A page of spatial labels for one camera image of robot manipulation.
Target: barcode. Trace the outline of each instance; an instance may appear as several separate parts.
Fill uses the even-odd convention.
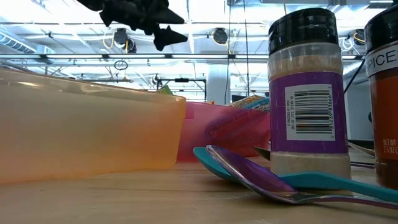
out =
[[[287,140],[334,141],[331,85],[285,88]]]

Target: pink container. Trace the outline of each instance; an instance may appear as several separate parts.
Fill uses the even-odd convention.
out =
[[[194,147],[212,144],[241,156],[256,156],[254,146],[268,148],[269,113],[208,103],[187,102],[177,161],[196,161]]]

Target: purple spoon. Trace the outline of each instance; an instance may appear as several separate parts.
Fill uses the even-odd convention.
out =
[[[398,209],[398,203],[385,202],[375,198],[345,195],[315,195],[300,193],[286,184],[271,171],[233,152],[218,146],[207,146],[206,150],[225,170],[248,189],[266,198],[290,204],[313,202],[351,202],[383,208]]]

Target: black cap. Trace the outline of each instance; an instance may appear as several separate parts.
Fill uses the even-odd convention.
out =
[[[398,40],[398,5],[377,14],[365,26],[366,53]]]
[[[321,8],[292,12],[275,21],[268,34],[269,54],[305,42],[338,44],[335,14]]]

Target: table surface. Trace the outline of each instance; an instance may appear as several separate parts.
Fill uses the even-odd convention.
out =
[[[371,162],[351,151],[352,161]],[[253,158],[267,165],[262,158]],[[374,171],[353,179],[376,184]],[[0,186],[0,223],[397,223],[398,212],[352,203],[285,205],[221,180],[199,163]]]

